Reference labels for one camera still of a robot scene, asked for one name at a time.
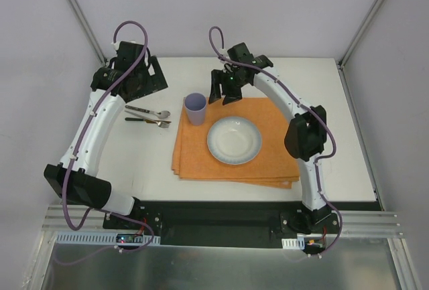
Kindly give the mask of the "lilac plastic cup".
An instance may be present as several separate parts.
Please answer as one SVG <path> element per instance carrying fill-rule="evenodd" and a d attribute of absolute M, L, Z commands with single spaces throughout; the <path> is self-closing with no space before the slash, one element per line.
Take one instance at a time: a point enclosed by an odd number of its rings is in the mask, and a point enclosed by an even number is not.
<path fill-rule="evenodd" d="M 190 123 L 194 126 L 202 125 L 205 120 L 207 100 L 198 92 L 189 94 L 184 99 L 184 107 Z"/>

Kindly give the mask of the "white blue-rimmed plate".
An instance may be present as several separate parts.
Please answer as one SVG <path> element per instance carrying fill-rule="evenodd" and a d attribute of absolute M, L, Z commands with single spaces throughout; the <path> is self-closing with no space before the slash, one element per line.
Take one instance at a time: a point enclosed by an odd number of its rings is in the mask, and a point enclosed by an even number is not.
<path fill-rule="evenodd" d="M 207 146 L 210 154 L 221 163 L 242 165 L 259 154 L 262 136 L 250 120 L 243 117 L 225 117 L 209 129 Z"/>

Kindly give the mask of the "orange cloth napkin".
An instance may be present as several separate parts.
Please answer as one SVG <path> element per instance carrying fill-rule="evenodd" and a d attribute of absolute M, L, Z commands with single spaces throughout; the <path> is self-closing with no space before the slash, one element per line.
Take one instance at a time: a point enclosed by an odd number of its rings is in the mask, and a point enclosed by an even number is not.
<path fill-rule="evenodd" d="M 251 161 L 227 165 L 215 159 L 207 145 L 209 129 L 224 117 L 243 117 L 259 129 L 261 151 Z M 172 170 L 181 179 L 232 181 L 290 189 L 300 178 L 298 162 L 284 146 L 288 122 L 268 98 L 244 98 L 226 106 L 206 108 L 204 123 L 194 126 L 182 109 L 172 155 Z"/>

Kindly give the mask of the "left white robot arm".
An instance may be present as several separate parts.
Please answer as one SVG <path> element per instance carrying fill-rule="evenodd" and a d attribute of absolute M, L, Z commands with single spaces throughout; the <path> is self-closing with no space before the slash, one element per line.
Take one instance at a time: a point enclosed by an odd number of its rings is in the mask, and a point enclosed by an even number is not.
<path fill-rule="evenodd" d="M 134 42 L 115 45 L 117 55 L 93 76 L 88 106 L 69 149 L 57 165 L 48 164 L 44 170 L 54 192 L 68 204 L 118 213 L 120 223 L 128 229 L 141 224 L 142 213 L 134 208 L 135 198 L 114 190 L 97 173 L 111 128 L 125 105 L 168 87 L 157 57 L 148 55 L 112 91 L 108 90 L 136 62 L 142 49 L 143 45 Z"/>

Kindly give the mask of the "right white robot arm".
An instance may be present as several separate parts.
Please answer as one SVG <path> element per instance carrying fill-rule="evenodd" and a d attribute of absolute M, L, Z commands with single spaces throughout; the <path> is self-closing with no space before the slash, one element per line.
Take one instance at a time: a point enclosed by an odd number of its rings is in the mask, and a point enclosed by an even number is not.
<path fill-rule="evenodd" d="M 288 122 L 284 149 L 298 160 L 302 186 L 302 204 L 307 211 L 301 217 L 305 231 L 318 232 L 325 225 L 319 211 L 327 207 L 321 165 L 324 144 L 331 135 L 326 126 L 326 111 L 322 106 L 306 106 L 305 102 L 280 80 L 273 62 L 264 55 L 254 56 L 245 43 L 230 50 L 214 49 L 223 63 L 220 70 L 211 72 L 208 102 L 221 100 L 224 105 L 243 98 L 242 88 L 252 85 L 264 93 Z"/>

